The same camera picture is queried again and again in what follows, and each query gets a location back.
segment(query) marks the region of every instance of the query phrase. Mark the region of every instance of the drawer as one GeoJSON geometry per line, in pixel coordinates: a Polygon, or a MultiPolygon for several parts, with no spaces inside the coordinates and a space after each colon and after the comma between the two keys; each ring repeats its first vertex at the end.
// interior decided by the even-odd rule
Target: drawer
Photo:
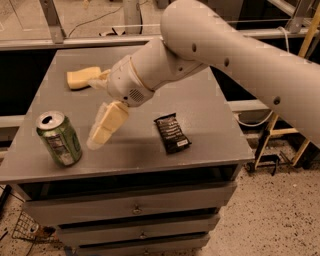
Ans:
{"type": "Polygon", "coordinates": [[[132,190],[96,196],[26,202],[23,210],[45,226],[226,205],[235,182],[132,190]]]}
{"type": "Polygon", "coordinates": [[[143,218],[126,218],[99,222],[78,228],[61,229],[58,237],[68,246],[112,243],[129,240],[147,240],[156,237],[209,232],[219,221],[219,214],[210,210],[187,211],[180,214],[160,214],[143,218]]]}
{"type": "Polygon", "coordinates": [[[99,247],[87,247],[77,250],[79,256],[133,256],[148,255],[149,253],[197,249],[205,246],[210,239],[209,235],[187,235],[174,238],[163,238],[153,241],[137,243],[116,243],[99,247]]]}

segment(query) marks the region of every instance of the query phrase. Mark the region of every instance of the black cable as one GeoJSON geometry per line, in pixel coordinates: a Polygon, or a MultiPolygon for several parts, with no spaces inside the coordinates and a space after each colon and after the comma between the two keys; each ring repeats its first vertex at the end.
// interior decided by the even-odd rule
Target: black cable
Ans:
{"type": "Polygon", "coordinates": [[[19,201],[21,201],[22,203],[24,203],[24,200],[23,200],[23,199],[17,197],[16,195],[14,195],[14,194],[12,194],[12,193],[10,193],[10,195],[13,196],[13,197],[15,197],[15,198],[17,198],[17,199],[18,199],[19,201]]]}
{"type": "MultiPolygon", "coordinates": [[[[142,4],[140,4],[140,6],[146,4],[148,1],[149,1],[149,0],[146,0],[145,2],[143,2],[142,4]]],[[[80,24],[76,25],[76,26],[71,30],[71,32],[69,33],[68,37],[70,37],[71,34],[72,34],[78,27],[83,26],[83,25],[86,25],[86,24],[91,23],[91,22],[94,22],[94,21],[97,21],[97,20],[100,20],[100,19],[102,19],[102,18],[104,18],[104,17],[106,17],[106,16],[108,16],[108,15],[110,15],[110,14],[114,14],[114,13],[120,11],[122,8],[123,8],[123,6],[119,7],[117,10],[115,10],[115,11],[113,11],[113,12],[108,12],[108,13],[106,13],[106,14],[98,17],[98,18],[95,18],[95,19],[93,19],[93,20],[89,20],[89,21],[86,21],[86,22],[83,22],[83,23],[80,23],[80,24]]]]}

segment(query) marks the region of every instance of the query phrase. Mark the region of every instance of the beer can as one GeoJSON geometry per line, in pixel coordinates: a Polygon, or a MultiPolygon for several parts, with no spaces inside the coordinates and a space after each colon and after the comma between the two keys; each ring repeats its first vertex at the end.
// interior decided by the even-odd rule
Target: beer can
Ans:
{"type": "Polygon", "coordinates": [[[58,165],[70,166],[79,161],[81,146],[67,116],[59,111],[45,112],[38,117],[36,126],[38,135],[58,165]]]}

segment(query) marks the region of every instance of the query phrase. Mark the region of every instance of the cable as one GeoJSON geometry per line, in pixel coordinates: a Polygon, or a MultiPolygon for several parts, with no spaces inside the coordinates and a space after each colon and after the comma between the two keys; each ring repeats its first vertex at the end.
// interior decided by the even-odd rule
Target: cable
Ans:
{"type": "Polygon", "coordinates": [[[287,52],[289,52],[289,53],[290,53],[290,51],[289,51],[289,39],[288,39],[288,33],[287,33],[287,31],[286,31],[283,27],[278,27],[278,29],[280,29],[280,30],[281,30],[281,32],[284,34],[284,37],[285,37],[285,39],[286,39],[287,52]]]}
{"type": "Polygon", "coordinates": [[[13,197],[15,197],[16,199],[18,199],[18,200],[19,200],[19,201],[21,201],[22,203],[24,203],[24,200],[23,200],[23,199],[21,199],[21,198],[19,198],[19,197],[15,196],[15,195],[14,195],[14,194],[12,194],[12,193],[10,193],[10,195],[11,195],[11,196],[13,196],[13,197]]]}
{"type": "Polygon", "coordinates": [[[246,124],[246,123],[243,123],[239,120],[239,116],[238,118],[236,118],[236,120],[238,121],[239,124],[243,125],[243,126],[247,126],[247,127],[257,127],[259,125],[262,125],[263,123],[265,123],[269,118],[270,116],[272,115],[273,111],[271,110],[270,113],[268,114],[268,116],[263,119],[261,122],[257,123],[257,124],[246,124]]]}
{"type": "MultiPolygon", "coordinates": [[[[149,1],[149,0],[144,1],[142,4],[140,4],[140,6],[146,4],[148,1],[149,1]]],[[[115,11],[113,11],[113,12],[108,12],[108,13],[106,13],[106,14],[98,17],[98,18],[95,18],[95,19],[93,19],[93,20],[89,20],[89,21],[86,21],[86,22],[83,22],[83,23],[80,23],[80,24],[76,25],[76,26],[71,30],[71,32],[69,33],[68,37],[70,37],[70,36],[72,35],[72,33],[73,33],[78,27],[83,26],[83,25],[86,25],[86,24],[91,23],[91,22],[94,22],[94,21],[97,21],[97,20],[100,20],[100,19],[102,19],[102,18],[104,18],[104,17],[106,17],[106,16],[108,16],[108,15],[114,14],[114,13],[120,11],[122,8],[123,8],[123,6],[119,7],[117,10],[115,10],[115,11]]]]}

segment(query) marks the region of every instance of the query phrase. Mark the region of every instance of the white label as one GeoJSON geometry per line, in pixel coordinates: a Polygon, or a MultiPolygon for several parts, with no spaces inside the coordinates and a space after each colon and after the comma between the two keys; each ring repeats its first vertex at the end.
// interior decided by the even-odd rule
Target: white label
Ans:
{"type": "Polygon", "coordinates": [[[182,140],[182,141],[177,142],[178,147],[181,147],[181,146],[184,146],[187,144],[188,144],[188,140],[182,140]]]}

